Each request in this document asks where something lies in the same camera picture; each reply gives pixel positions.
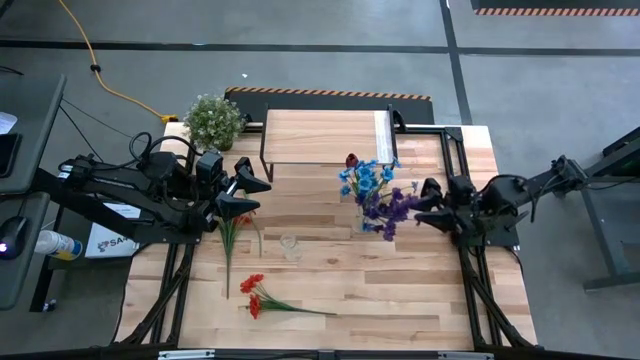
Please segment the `potted green plant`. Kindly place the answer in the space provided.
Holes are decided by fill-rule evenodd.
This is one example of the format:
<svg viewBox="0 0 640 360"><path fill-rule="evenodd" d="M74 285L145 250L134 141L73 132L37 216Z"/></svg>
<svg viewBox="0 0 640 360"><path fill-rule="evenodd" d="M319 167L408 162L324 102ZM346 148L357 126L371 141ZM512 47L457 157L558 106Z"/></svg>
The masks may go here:
<svg viewBox="0 0 640 360"><path fill-rule="evenodd" d="M198 148L228 151L244 130L246 120L235 102L202 94L188 109L184 126L185 134Z"/></svg>

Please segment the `wooden shelf with black frame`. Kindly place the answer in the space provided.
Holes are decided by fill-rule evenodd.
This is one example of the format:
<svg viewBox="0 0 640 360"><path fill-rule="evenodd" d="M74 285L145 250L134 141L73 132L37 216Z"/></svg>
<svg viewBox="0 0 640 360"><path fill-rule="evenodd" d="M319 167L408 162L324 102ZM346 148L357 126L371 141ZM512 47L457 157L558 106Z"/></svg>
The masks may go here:
<svg viewBox="0 0 640 360"><path fill-rule="evenodd" d="M274 179L277 165L344 165L349 154L390 165L398 158L396 133L407 130L401 113L382 110L266 108L259 158Z"/></svg>

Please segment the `dark grey desk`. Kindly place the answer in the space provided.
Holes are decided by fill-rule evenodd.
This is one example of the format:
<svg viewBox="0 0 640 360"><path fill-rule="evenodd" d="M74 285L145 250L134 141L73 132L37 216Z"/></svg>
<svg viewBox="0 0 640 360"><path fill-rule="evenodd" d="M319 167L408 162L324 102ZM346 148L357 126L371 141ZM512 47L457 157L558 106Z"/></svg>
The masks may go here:
<svg viewBox="0 0 640 360"><path fill-rule="evenodd" d="M9 134L19 134L11 173L0 177L0 194L31 187L67 83L65 75L0 76L0 112L17 118Z"/></svg>
<svg viewBox="0 0 640 360"><path fill-rule="evenodd" d="M0 259L0 311L10 310L17 304L48 203L49 196L41 192L0 198L0 225L13 216L23 216L28 219L23 252L13 260Z"/></svg>

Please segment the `black computer mouse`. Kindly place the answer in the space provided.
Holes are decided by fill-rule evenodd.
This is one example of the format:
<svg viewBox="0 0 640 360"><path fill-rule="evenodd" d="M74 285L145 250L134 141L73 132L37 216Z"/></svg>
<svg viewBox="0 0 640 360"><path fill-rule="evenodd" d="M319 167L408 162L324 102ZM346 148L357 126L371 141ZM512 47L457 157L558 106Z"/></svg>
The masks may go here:
<svg viewBox="0 0 640 360"><path fill-rule="evenodd" d="M0 225L0 259L13 260L24 250L28 219L13 216Z"/></svg>

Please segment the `black mat with hazard stripe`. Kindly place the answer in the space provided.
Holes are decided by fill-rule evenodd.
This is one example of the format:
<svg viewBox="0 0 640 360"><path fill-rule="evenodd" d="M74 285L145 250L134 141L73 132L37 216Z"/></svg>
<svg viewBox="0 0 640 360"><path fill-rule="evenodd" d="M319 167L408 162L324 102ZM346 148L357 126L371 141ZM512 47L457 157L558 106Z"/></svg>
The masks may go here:
<svg viewBox="0 0 640 360"><path fill-rule="evenodd" d="M264 119L265 105L278 109L379 110L391 105L409 124L434 125L434 109L429 95L232 86L224 98L235 103L254 122Z"/></svg>
<svg viewBox="0 0 640 360"><path fill-rule="evenodd" d="M640 0L470 0L480 16L640 16Z"/></svg>

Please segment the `red artificial flower bunch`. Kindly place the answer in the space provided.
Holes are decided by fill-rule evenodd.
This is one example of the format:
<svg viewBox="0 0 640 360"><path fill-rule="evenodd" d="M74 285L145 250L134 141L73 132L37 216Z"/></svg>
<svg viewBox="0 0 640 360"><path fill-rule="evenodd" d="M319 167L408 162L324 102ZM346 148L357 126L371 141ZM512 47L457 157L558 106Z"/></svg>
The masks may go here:
<svg viewBox="0 0 640 360"><path fill-rule="evenodd" d="M271 296L262 284L264 278L265 276L263 274L251 274L246 280L240 283L240 291L249 297L249 303L246 309L254 320L257 320L264 312L296 312L337 316L337 313L305 309L278 300Z"/></svg>
<svg viewBox="0 0 640 360"><path fill-rule="evenodd" d="M230 286L231 286L231 269L232 269L232 258L235 247L235 241L240 233L240 231L247 225L250 225L253 222L252 213L245 213L243 215L231 218L231 219L221 219L219 222L218 229L221 234L221 242L223 244L224 253L225 253L225 282L226 282L226 290L225 290L225 298L228 299L230 296Z"/></svg>

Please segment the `white printed box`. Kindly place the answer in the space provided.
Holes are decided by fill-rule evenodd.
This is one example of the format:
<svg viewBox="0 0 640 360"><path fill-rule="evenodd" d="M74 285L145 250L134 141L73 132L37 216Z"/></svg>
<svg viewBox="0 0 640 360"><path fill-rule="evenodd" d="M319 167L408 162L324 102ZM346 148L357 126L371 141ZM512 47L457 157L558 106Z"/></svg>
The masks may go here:
<svg viewBox="0 0 640 360"><path fill-rule="evenodd" d="M127 219L138 219L141 213L140 209L125 204L105 203L105 206ZM85 257L89 259L131 257L139 247L137 242L93 223Z"/></svg>

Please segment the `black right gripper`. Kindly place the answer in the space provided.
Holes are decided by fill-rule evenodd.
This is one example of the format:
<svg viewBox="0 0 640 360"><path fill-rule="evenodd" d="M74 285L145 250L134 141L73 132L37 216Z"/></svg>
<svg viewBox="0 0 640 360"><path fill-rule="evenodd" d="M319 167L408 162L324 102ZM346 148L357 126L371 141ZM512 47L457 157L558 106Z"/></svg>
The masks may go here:
<svg viewBox="0 0 640 360"><path fill-rule="evenodd" d="M481 236L484 234L483 222L472 205L461 205L446 197L443 203L441 186L435 178L426 178L412 209L421 211L414 216L419 223L425 223L441 232L454 232L461 236Z"/></svg>

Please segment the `black support beam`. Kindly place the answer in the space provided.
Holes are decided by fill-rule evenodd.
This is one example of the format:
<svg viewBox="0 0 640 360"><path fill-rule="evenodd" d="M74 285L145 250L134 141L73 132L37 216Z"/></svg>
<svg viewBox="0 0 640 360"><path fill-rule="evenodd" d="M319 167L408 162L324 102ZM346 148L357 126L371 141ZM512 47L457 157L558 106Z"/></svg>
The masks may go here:
<svg viewBox="0 0 640 360"><path fill-rule="evenodd" d="M31 189L47 193L56 204L129 239L135 238L137 228L140 226L139 223L132 222L109 209L101 201L64 187L56 176L41 168L35 172Z"/></svg>

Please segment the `clear glass vase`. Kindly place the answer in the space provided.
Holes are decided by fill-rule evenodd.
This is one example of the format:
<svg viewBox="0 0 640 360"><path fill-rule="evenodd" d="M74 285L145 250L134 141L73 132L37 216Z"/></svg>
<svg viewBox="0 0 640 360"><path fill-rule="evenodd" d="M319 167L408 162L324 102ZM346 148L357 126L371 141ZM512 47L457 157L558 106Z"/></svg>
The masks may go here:
<svg viewBox="0 0 640 360"><path fill-rule="evenodd" d="M284 234L280 238L284 257L291 262L298 262L302 258L302 250L295 235Z"/></svg>
<svg viewBox="0 0 640 360"><path fill-rule="evenodd" d="M366 216L362 213L357 213L352 222L352 232L354 234L372 232L373 226L374 223L372 223Z"/></svg>

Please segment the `black tablet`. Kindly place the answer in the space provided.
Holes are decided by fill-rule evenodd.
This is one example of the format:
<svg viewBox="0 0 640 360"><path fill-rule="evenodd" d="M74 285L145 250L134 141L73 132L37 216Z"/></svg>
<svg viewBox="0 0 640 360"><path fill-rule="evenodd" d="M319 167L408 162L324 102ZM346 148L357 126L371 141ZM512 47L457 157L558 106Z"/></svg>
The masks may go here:
<svg viewBox="0 0 640 360"><path fill-rule="evenodd" d="M22 135L18 133L0 135L0 178L11 175L21 140Z"/></svg>

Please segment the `silver frame bracket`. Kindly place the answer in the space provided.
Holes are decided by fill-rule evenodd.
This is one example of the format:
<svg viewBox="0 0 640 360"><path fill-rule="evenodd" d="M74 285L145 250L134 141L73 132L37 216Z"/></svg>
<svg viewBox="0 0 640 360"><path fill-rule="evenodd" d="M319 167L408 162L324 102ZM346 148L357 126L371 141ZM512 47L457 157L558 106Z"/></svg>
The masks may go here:
<svg viewBox="0 0 640 360"><path fill-rule="evenodd" d="M215 358L214 349L188 349L161 351L157 360L209 360Z"/></svg>
<svg viewBox="0 0 640 360"><path fill-rule="evenodd" d="M494 355L481 352L446 351L439 352L438 360L495 360Z"/></svg>

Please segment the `blue artificial flower bunch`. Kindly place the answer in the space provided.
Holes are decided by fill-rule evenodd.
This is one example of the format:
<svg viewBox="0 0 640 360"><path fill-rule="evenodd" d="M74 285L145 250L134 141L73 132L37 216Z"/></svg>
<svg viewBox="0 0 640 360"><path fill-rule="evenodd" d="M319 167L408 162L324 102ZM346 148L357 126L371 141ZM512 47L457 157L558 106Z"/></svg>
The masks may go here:
<svg viewBox="0 0 640 360"><path fill-rule="evenodd" d="M371 190L378 190L381 195L389 193L392 188L390 182L395 178L395 168L400 167L397 158L393 158L391 164L378 167L377 160L359 160L355 168L345 168L338 174L342 186L340 195L342 197L351 196L356 204L355 197L360 193L367 193ZM362 213L362 209L357 205L357 213Z"/></svg>

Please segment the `purple artificial flower bunch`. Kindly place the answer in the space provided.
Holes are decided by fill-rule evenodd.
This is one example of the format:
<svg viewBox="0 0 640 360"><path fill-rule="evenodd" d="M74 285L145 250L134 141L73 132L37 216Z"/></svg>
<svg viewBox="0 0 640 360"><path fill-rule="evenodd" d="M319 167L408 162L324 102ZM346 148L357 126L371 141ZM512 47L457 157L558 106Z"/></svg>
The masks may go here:
<svg viewBox="0 0 640 360"><path fill-rule="evenodd" d="M383 195L378 190L371 190L355 197L362 214L374 223L372 232L381 233L385 241L394 240L398 224L408 219L410 207L419 199L416 195L418 185L417 181L412 181L410 186L393 187Z"/></svg>

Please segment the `white spray bottle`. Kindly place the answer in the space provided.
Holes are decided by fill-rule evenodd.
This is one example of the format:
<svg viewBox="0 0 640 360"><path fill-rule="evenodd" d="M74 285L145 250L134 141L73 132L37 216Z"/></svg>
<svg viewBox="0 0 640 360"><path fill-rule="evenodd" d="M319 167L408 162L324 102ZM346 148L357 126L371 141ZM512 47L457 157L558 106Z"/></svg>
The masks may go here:
<svg viewBox="0 0 640 360"><path fill-rule="evenodd" d="M42 230L35 245L35 252L63 261L73 261L81 255L83 244L66 235Z"/></svg>

